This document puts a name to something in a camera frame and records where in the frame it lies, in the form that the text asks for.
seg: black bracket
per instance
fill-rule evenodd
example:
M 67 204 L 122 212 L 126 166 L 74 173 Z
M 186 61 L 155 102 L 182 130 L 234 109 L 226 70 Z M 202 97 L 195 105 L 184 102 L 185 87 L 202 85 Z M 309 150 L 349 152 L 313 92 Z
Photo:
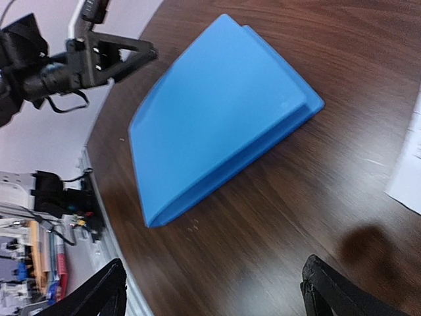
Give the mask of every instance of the black bracket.
M 123 61 L 121 50 L 130 51 Z M 67 42 L 67 62 L 73 90 L 102 86 L 109 78 L 120 82 L 157 58 L 152 43 L 88 31 L 82 39 Z

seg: dark wood grain surface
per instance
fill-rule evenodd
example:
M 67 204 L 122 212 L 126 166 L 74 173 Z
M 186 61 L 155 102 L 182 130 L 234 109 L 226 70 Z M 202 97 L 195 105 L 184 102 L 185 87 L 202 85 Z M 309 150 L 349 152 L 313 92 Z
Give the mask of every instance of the dark wood grain surface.
M 153 84 L 222 13 L 256 30 L 326 107 L 179 219 L 147 229 L 129 123 Z M 408 311 L 399 278 L 384 282 L 370 268 L 348 268 L 338 249 L 349 231 L 382 226 L 397 266 L 416 280 L 421 217 L 384 188 L 420 85 L 421 2 L 164 0 L 142 38 L 160 58 L 112 89 L 88 152 L 124 257 L 155 315 L 304 315 L 299 282 L 311 253 Z M 414 269 L 399 261 L 406 257 Z

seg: paper sheet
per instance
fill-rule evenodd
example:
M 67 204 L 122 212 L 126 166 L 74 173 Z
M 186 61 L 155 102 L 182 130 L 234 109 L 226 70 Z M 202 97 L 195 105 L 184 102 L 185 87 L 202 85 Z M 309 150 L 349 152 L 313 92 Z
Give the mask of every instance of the paper sheet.
M 386 193 L 421 214 L 421 93 Z

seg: black strap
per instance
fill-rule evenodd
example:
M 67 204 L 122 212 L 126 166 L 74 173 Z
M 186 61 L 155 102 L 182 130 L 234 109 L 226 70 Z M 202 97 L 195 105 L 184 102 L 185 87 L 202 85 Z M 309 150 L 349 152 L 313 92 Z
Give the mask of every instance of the black strap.
M 51 97 L 46 97 L 46 99 L 48 100 L 48 102 L 50 103 L 51 108 L 53 109 L 54 112 L 58 113 L 58 114 L 63 114 L 63 113 L 69 113 L 69 112 L 73 112 L 75 110 L 79 110 L 79 109 L 85 109 L 87 108 L 87 106 L 89 105 L 89 99 L 87 98 L 86 94 L 84 94 L 82 91 L 76 90 L 73 91 L 74 94 L 79 95 L 83 100 L 85 100 L 86 104 L 84 105 L 79 105 L 77 107 L 73 107 L 69 110 L 60 110 L 54 103 L 54 101 L 51 99 Z

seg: blue plastic object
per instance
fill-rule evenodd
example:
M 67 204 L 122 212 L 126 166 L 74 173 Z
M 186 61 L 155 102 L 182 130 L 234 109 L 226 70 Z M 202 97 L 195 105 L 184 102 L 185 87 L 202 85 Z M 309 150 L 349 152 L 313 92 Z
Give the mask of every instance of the blue plastic object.
M 130 126 L 145 224 L 180 216 L 323 105 L 250 27 L 220 16 L 157 82 Z

